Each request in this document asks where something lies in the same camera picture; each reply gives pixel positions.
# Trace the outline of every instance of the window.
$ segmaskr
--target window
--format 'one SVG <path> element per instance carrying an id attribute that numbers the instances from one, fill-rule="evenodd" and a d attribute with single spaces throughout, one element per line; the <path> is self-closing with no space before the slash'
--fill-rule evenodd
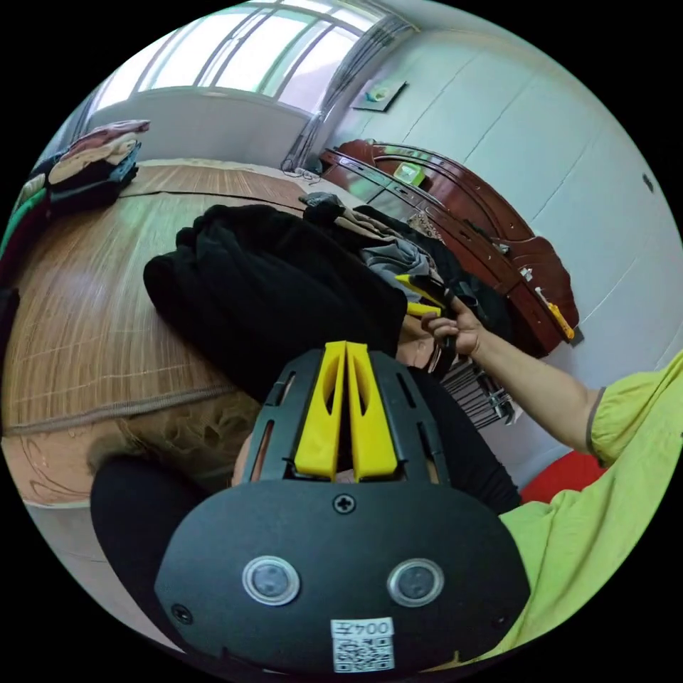
<path id="1" fill-rule="evenodd" d="M 343 28 L 334 28 L 323 36 L 288 80 L 280 102 L 317 111 L 337 66 L 355 42 L 356 36 Z"/>
<path id="2" fill-rule="evenodd" d="M 341 0 L 250 0 L 198 19 L 131 57 L 94 110 L 156 88 L 234 88 L 315 112 L 360 36 L 381 19 Z"/>

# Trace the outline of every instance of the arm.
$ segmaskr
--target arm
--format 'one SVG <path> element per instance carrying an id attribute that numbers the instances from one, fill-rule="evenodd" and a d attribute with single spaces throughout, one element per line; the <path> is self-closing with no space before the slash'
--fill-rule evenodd
<path id="1" fill-rule="evenodd" d="M 455 337 L 457 352 L 472 358 L 544 430 L 570 448 L 590 452 L 588 429 L 600 391 L 587 389 L 568 374 L 488 332 L 457 297 L 451 306 L 455 319 L 427 314 L 424 329 L 438 341 Z"/>
<path id="2" fill-rule="evenodd" d="M 551 436 L 574 450 L 590 451 L 588 426 L 600 391 L 485 330 L 471 358 Z"/>

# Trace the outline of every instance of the sleeve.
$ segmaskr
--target sleeve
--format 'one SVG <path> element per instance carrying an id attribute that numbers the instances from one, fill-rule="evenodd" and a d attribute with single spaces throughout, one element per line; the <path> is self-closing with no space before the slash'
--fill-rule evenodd
<path id="1" fill-rule="evenodd" d="M 604 388 L 588 421 L 588 447 L 605 466 L 624 452 L 657 399 L 683 377 L 683 351 L 666 368 L 640 372 Z"/>

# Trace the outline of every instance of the black jacket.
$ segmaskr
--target black jacket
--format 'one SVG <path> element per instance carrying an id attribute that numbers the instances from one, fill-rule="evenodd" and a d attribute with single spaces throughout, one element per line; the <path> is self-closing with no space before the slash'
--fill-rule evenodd
<path id="1" fill-rule="evenodd" d="M 320 230 L 257 204 L 213 206 L 153 258 L 159 314 L 263 402 L 283 367 L 346 340 L 395 356 L 406 298 Z"/>

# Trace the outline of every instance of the bed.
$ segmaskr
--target bed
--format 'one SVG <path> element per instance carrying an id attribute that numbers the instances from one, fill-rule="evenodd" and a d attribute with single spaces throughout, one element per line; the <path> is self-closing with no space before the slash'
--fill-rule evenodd
<path id="1" fill-rule="evenodd" d="M 2 378 L 2 449 L 25 502 L 87 505 L 93 467 L 115 450 L 164 453 L 208 489 L 226 485 L 259 405 L 160 320 L 142 269 L 215 203 L 300 216 L 311 191 L 359 204 L 276 169 L 147 161 L 110 208 L 50 225 L 16 282 Z"/>

